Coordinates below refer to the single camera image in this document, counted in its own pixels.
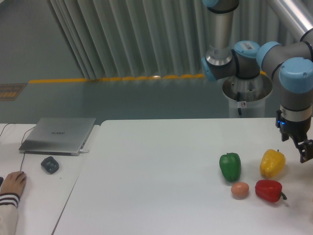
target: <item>yellow floor stripe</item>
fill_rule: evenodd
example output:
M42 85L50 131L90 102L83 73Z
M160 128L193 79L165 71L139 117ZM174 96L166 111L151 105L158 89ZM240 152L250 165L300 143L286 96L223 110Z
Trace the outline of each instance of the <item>yellow floor stripe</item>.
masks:
M30 80L28 83L87 82L85 78Z
M88 80L85 78L68 78L68 79L43 79L43 80L30 80L28 83L60 83L60 82L111 82L111 81L133 81L133 80L153 80L153 79L180 79L180 78L204 78L203 74L184 74L182 76L167 75L160 76L140 76L140 77L103 77L96 80Z

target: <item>person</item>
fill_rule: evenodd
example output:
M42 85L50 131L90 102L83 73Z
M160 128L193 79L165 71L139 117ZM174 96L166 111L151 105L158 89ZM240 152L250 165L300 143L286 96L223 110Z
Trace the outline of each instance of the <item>person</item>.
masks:
M26 184L23 171L8 174L0 191L0 235L14 235L18 221L18 204Z

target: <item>blue joint cap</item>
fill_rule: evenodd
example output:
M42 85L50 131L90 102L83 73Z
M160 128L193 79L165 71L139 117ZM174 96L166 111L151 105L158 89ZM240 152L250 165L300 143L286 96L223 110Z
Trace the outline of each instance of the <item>blue joint cap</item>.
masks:
M237 42L234 46L235 52L238 54L248 57L248 58L256 58L256 54L260 49L260 45L253 41L240 41Z
M274 46L276 45L281 45L278 42L268 42L265 43L261 48L259 49L259 52L256 55L256 62L258 62L258 65L260 68L262 68L262 62L266 54L268 53L269 50L271 50Z
M202 0L202 2L206 7L213 7L219 2L219 0Z
M203 68L203 72L204 72L204 76L206 77L207 80L213 82L216 81L216 78L214 77L213 73L211 72L209 66L206 63L206 59L205 57L203 57L201 59L201 63L202 63L202 68Z
M286 60L279 71L282 86L293 93L305 93L313 89L313 62L302 57Z

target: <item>laptop lid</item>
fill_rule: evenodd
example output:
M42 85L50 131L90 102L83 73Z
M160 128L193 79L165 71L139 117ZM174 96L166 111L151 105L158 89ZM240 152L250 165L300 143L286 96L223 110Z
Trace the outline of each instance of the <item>laptop lid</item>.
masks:
M95 118L43 117L23 142L22 153L79 155Z

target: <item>egg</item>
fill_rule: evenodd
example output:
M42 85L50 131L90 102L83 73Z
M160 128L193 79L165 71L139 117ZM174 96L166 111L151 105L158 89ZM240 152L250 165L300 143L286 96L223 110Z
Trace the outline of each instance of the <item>egg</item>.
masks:
M235 198L243 199L247 197L249 193L249 185L245 182L238 182L235 183L230 190L231 193L235 196Z

